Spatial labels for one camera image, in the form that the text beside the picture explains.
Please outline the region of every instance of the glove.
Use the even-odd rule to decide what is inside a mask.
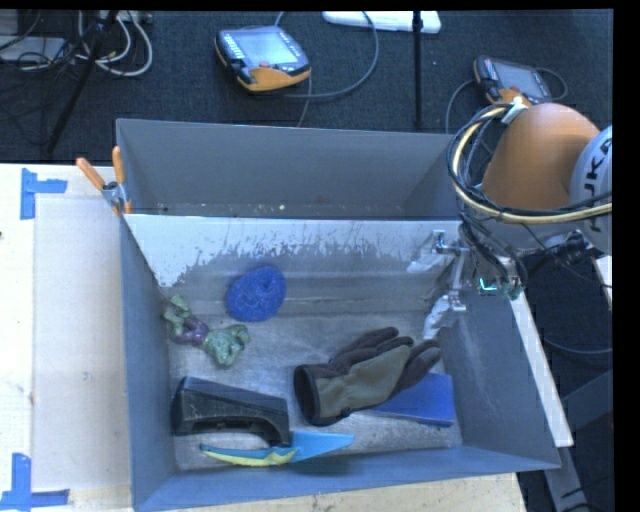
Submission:
[[[395,327],[368,332],[326,364],[303,364],[293,374],[305,419],[324,427],[379,405],[420,382],[440,359],[435,342],[414,347]]]

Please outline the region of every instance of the cable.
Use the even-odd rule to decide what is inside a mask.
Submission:
[[[451,117],[451,110],[453,108],[453,102],[455,101],[458,94],[460,94],[464,89],[473,85],[475,80],[467,80],[460,87],[458,87],[453,94],[451,95],[451,99],[449,99],[449,103],[447,104],[447,111],[444,116],[444,132],[449,133],[449,118]]]
[[[20,124],[20,122],[18,121],[18,118],[23,117],[23,116],[27,116],[29,114],[34,114],[38,111],[40,111],[42,114],[44,114],[44,110],[51,106],[52,104],[55,104],[56,100],[54,99],[55,94],[59,93],[59,91],[56,89],[55,85],[57,84],[57,82],[60,80],[60,77],[63,74],[66,74],[66,67],[69,65],[69,63],[66,63],[62,69],[60,69],[58,71],[58,73],[56,74],[56,76],[53,78],[52,81],[52,85],[50,87],[47,88],[46,90],[46,97],[45,100],[32,108],[28,108],[26,110],[23,110],[19,113],[12,113],[9,111],[9,109],[2,103],[0,103],[0,109],[3,110],[7,115],[6,117],[0,119],[0,121],[11,121],[15,127],[17,128],[17,130],[20,132],[20,134],[22,135],[22,137],[29,143],[32,144],[34,146],[38,146],[38,147],[42,147],[45,144],[47,144],[49,142],[49,140],[51,139],[51,137],[48,137],[47,139],[44,139],[44,137],[42,136],[42,133],[40,134],[40,140],[34,140],[32,138],[29,137],[29,135],[27,135],[27,133],[25,132],[24,128],[22,127],[22,125]]]
[[[536,68],[536,70],[540,71],[542,73],[549,73],[550,75],[553,75],[556,78],[556,80],[558,80],[562,84],[562,87],[563,87],[564,91],[559,96],[553,96],[551,98],[551,101],[560,101],[560,100],[564,99],[564,97],[569,92],[569,86],[567,85],[567,82],[565,82],[558,73],[556,73],[555,71],[551,71],[550,69],[547,69],[547,68]]]
[[[477,219],[470,217],[464,211],[460,213],[460,218],[462,219],[461,228],[465,235],[467,241],[481,253],[481,255],[485,258],[485,260],[490,263],[501,275],[501,278],[504,281],[509,281],[509,273],[507,269],[504,267],[502,262],[498,259],[498,257],[494,254],[492,248],[484,244],[480,238],[478,238],[476,232],[482,233],[488,240],[493,242],[494,247],[498,247],[501,249],[504,254],[506,254],[511,261],[513,261],[516,267],[516,273],[518,275],[518,280],[522,288],[526,288],[527,283],[529,281],[529,273],[527,271],[527,267],[524,265],[524,262],[517,254],[517,251],[511,247],[507,242],[498,237],[495,233],[490,232],[485,229],[481,224],[477,222]]]
[[[591,349],[573,348],[573,347],[569,347],[568,345],[560,345],[559,343],[551,341],[549,338],[546,338],[544,336],[540,336],[540,341],[542,341],[542,343],[544,343],[545,345],[549,345],[550,347],[555,348],[557,350],[562,350],[563,352],[569,352],[570,354],[595,356],[595,355],[610,354],[613,352],[612,347],[591,350]]]
[[[512,105],[496,105],[482,109],[454,136],[447,150],[447,165],[449,174],[454,182],[454,189],[458,197],[473,209],[498,219],[508,224],[552,224],[561,222],[573,222],[600,215],[606,215],[612,211],[612,202],[593,206],[597,201],[611,195],[611,191],[591,198],[588,208],[579,209],[580,204],[570,204],[553,210],[526,210],[519,208],[498,207],[493,204],[477,187],[471,187],[462,180],[460,175],[460,160],[466,144],[472,135],[486,123],[501,119]]]
[[[563,243],[558,244],[554,247],[547,247],[542,242],[542,240],[538,238],[538,236],[533,232],[533,230],[529,226],[527,226],[526,224],[523,224],[522,227],[524,227],[529,232],[531,237],[540,246],[540,248],[542,249],[541,254],[543,256],[546,256],[546,258],[541,258],[531,268],[531,270],[529,270],[529,276],[532,276],[538,270],[540,270],[540,268],[547,262],[547,259],[551,257],[553,262],[558,267],[565,268],[566,270],[571,272],[575,277],[582,279],[587,283],[598,286],[600,288],[613,289],[613,285],[592,281],[591,279],[583,276],[579,272],[576,272],[575,269],[573,268],[573,265],[584,261],[586,258],[593,258],[597,253],[602,254],[602,252],[595,249],[595,247],[588,248],[586,244],[586,240],[581,233],[574,231],[571,235],[567,237],[567,239]]]
[[[19,43],[20,41],[22,41],[25,37],[29,36],[29,34],[31,34],[35,28],[36,25],[38,24],[38,22],[41,19],[41,15],[42,15],[42,9],[38,9],[38,13],[36,14],[36,19],[34,20],[34,22],[31,24],[31,26],[21,35],[16,36],[14,39],[12,39],[11,41],[7,41],[6,43],[0,45],[0,51],[5,50],[7,48],[9,48],[10,46],[13,46],[17,43]]]
[[[100,58],[98,58],[95,63],[96,65],[108,72],[111,73],[113,75],[116,76],[120,76],[120,77],[136,77],[136,76],[140,76],[143,73],[145,73],[152,65],[153,63],[153,46],[151,44],[151,40],[149,39],[149,36],[147,35],[146,31],[144,30],[144,28],[140,25],[140,23],[134,19],[134,17],[131,15],[130,11],[127,11],[129,13],[129,19],[131,20],[131,24],[134,26],[134,28],[136,29],[136,31],[140,34],[140,36],[142,37],[142,40],[144,42],[144,45],[147,49],[147,59],[145,61],[145,63],[142,65],[142,67],[140,67],[139,69],[133,70],[133,71],[121,71],[118,69],[115,69],[111,66],[111,64],[113,64],[114,62],[120,61],[122,59],[124,59],[130,52],[131,47],[132,47],[132,40],[131,40],[131,34],[129,32],[129,29],[126,27],[125,23],[120,19],[120,15],[116,16],[116,21],[118,22],[118,24],[120,25],[120,27],[122,28],[122,30],[125,33],[125,37],[126,37],[126,45],[125,48],[122,52],[120,52],[120,54],[117,54],[113,57],[111,56],[102,56]],[[81,32],[82,31],[82,27],[84,26],[84,21],[83,21],[83,14],[82,11],[79,11],[79,15],[78,15],[78,31]],[[87,44],[84,44],[84,49],[87,52],[87,54],[89,54],[89,48],[87,46]],[[79,58],[82,59],[88,59],[88,55],[78,55]]]
[[[36,20],[36,23],[42,20],[42,16],[40,15],[40,13],[38,14],[38,18]],[[20,36],[20,38],[15,39],[14,41],[11,42],[11,44],[15,44],[17,43],[19,40],[24,39],[24,37],[27,34],[30,34],[33,32],[33,28],[35,26],[32,25],[32,27],[27,31],[26,34],[23,34],[22,36]],[[80,38],[81,40],[86,36],[86,34],[80,34]],[[56,54],[53,56],[53,58],[49,58],[45,53],[45,48],[46,48],[46,42],[47,42],[47,37],[43,36],[41,37],[43,43],[43,48],[42,48],[42,52],[35,52],[35,51],[29,51],[29,52],[23,52],[21,55],[18,56],[17,59],[15,59],[16,63],[3,59],[2,57],[0,57],[0,62],[2,62],[3,64],[6,64],[8,66],[11,66],[12,68],[14,68],[16,71],[21,71],[21,72],[27,72],[27,73],[40,73],[40,72],[45,72],[45,71],[49,71],[61,64],[64,64],[70,60],[72,60],[75,56],[75,53],[77,51],[78,48],[78,43],[76,42],[75,44],[70,45],[69,40],[65,40],[64,44],[58,49],[58,51],[56,52]],[[35,65],[21,65],[21,61],[28,57],[28,56],[38,56],[38,60],[39,62],[36,63]]]
[[[309,76],[308,94],[311,94],[311,76]],[[310,98],[308,98],[307,101],[304,102],[304,108],[302,109],[302,114],[300,114],[300,119],[298,119],[298,124],[296,125],[296,128],[300,128],[302,126],[302,121],[304,120],[304,116],[307,115],[307,109],[309,108],[310,102],[311,102]]]
[[[275,97],[275,98],[290,98],[290,99],[307,99],[307,100],[317,100],[317,99],[330,99],[330,98],[337,98],[339,96],[343,96],[345,94],[348,94],[352,91],[354,91],[355,89],[357,89],[358,87],[360,87],[370,76],[371,73],[373,73],[373,70],[375,69],[377,63],[378,63],[378,54],[379,54],[379,50],[380,50],[380,45],[378,42],[378,32],[376,30],[376,26],[373,23],[373,21],[371,20],[371,18],[369,17],[369,15],[365,12],[362,11],[362,14],[364,14],[365,18],[367,19],[367,21],[369,22],[369,24],[371,25],[372,31],[373,31],[373,38],[374,38],[374,42],[375,42],[375,51],[374,51],[374,55],[373,55],[373,59],[371,62],[371,65],[369,66],[369,69],[366,71],[366,73],[354,84],[345,87],[344,89],[338,90],[338,91],[334,91],[334,92],[325,92],[325,93],[316,93],[316,94],[311,94],[311,93],[307,93],[307,94],[295,94],[295,93],[284,93],[284,94],[269,94],[266,96],[270,96],[270,97]],[[284,15],[284,11],[281,12],[280,14],[278,14],[278,17],[276,19],[276,23],[274,23],[275,25],[277,25],[278,23],[280,23],[280,20],[282,19],[282,16]]]
[[[84,22],[83,22],[83,14],[82,11],[78,11],[78,33],[82,34],[83,33],[83,26],[84,26]],[[120,25],[120,28],[122,29],[122,32],[124,33],[125,39],[126,39],[126,44],[124,47],[124,50],[122,50],[122,52],[120,52],[119,55],[115,55],[113,57],[111,56],[104,56],[104,57],[100,57],[98,59],[96,59],[96,63],[97,62],[101,62],[102,64],[109,64],[111,62],[116,62],[119,61],[121,59],[123,59],[124,57],[126,57],[129,54],[129,50],[131,49],[131,34],[129,33],[129,29],[127,29],[127,27],[125,26],[124,22],[120,19],[120,16],[116,17],[116,21],[118,22],[118,25]],[[87,43],[85,42],[83,44],[85,51],[87,52],[87,54],[89,53],[89,46],[87,45]],[[88,55],[82,55],[82,54],[77,54],[76,55],[79,59],[83,59],[83,60],[89,60],[89,56]]]
[[[605,509],[596,507],[595,505],[589,505],[588,503],[580,503],[578,505],[573,505],[569,508],[565,508],[560,512],[574,512],[576,510],[580,510],[582,507],[587,507],[589,512],[607,512]]]

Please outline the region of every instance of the electronic device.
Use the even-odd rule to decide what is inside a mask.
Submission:
[[[516,95],[530,105],[552,101],[549,87],[530,66],[480,55],[473,62],[473,72],[490,103],[510,103]]]
[[[238,83],[252,92],[289,87],[311,74],[302,47],[275,25],[222,30],[215,38],[215,47]]]

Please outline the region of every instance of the green toy figure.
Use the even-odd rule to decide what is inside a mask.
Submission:
[[[171,297],[170,304],[163,317],[172,324],[173,341],[180,345],[200,347],[223,368],[229,368],[251,341],[247,327],[242,324],[210,329],[191,313],[191,308],[181,295]]]

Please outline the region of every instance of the robotic arm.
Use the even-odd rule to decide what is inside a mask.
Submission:
[[[495,121],[506,128],[483,168],[478,147]],[[516,97],[482,109],[448,153],[465,239],[496,268],[501,259],[552,251],[576,234],[611,255],[611,161],[611,126],[600,131],[567,106],[525,107]]]

